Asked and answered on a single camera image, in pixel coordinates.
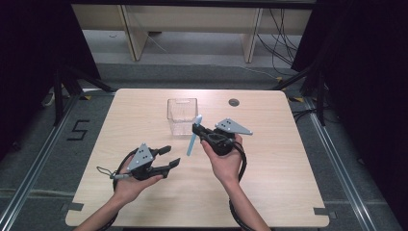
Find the wrist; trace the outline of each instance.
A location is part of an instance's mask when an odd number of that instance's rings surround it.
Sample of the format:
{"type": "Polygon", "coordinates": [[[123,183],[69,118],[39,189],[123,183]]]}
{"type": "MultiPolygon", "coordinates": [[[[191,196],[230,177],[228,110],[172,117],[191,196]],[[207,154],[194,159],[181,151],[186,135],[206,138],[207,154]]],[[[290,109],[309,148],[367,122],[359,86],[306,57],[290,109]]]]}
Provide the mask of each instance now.
{"type": "Polygon", "coordinates": [[[123,206],[127,204],[127,202],[122,199],[120,196],[114,194],[111,199],[108,200],[107,204],[114,210],[119,211],[123,206]]]}
{"type": "Polygon", "coordinates": [[[238,180],[222,181],[221,184],[228,193],[241,188],[238,180]]]}

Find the transparent box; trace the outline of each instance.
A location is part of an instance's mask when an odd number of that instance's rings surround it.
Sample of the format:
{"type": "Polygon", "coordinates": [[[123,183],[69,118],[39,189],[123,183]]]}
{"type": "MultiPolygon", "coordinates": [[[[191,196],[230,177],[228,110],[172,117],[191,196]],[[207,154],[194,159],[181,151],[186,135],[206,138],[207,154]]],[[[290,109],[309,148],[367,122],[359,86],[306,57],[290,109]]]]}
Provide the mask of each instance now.
{"type": "Polygon", "coordinates": [[[173,136],[191,135],[191,126],[198,116],[196,98],[167,100],[167,119],[173,136]]]}

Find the left hand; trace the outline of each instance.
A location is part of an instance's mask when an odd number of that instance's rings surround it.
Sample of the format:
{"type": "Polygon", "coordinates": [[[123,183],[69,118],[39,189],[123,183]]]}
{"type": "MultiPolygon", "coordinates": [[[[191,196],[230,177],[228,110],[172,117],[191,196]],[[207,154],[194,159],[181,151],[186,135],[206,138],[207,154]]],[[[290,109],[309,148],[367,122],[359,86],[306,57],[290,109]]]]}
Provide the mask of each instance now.
{"type": "MultiPolygon", "coordinates": [[[[126,173],[129,163],[132,161],[134,156],[127,159],[120,173],[126,173]]],[[[119,203],[125,205],[134,201],[139,194],[149,186],[156,184],[159,180],[163,178],[163,175],[152,176],[143,181],[137,180],[135,177],[128,177],[125,179],[120,179],[116,183],[116,189],[113,199],[118,200],[119,203]]]]}

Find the hand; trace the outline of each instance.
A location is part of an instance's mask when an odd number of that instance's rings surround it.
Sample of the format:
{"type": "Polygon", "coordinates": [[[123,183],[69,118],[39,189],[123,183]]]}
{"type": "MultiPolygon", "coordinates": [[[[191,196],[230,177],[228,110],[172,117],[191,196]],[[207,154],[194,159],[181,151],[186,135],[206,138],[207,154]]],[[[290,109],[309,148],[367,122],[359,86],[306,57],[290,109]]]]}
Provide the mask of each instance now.
{"type": "MultiPolygon", "coordinates": [[[[242,137],[240,135],[236,134],[235,140],[242,144],[242,137]]],[[[210,158],[214,175],[221,184],[225,186],[228,183],[239,183],[238,173],[242,161],[240,152],[233,148],[227,155],[218,156],[206,141],[202,141],[201,144],[205,153],[210,158]]]]}
{"type": "MultiPolygon", "coordinates": [[[[127,172],[127,166],[132,161],[134,156],[128,158],[124,163],[123,168],[120,170],[120,173],[127,172]]],[[[143,181],[135,179],[135,177],[129,177],[125,179],[120,179],[117,181],[115,193],[113,199],[117,200],[119,203],[125,205],[134,201],[139,194],[149,186],[156,184],[159,180],[163,178],[163,175],[152,176],[143,181]]]]}

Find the dark backdrop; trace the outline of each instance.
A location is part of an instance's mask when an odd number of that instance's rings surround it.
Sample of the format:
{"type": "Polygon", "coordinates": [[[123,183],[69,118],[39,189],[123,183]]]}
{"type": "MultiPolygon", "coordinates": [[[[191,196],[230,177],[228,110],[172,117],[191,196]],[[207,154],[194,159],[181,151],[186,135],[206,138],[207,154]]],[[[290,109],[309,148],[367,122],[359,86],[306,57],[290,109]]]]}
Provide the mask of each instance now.
{"type": "Polygon", "coordinates": [[[59,64],[99,73],[65,1],[2,1],[0,28],[1,160],[40,108],[59,64]]]}
{"type": "MultiPolygon", "coordinates": [[[[359,8],[325,81],[372,178],[408,230],[408,4],[363,1],[359,8]]],[[[310,21],[301,46],[312,51],[296,57],[296,68],[316,57],[312,34],[333,16],[320,13],[310,21]]]]}

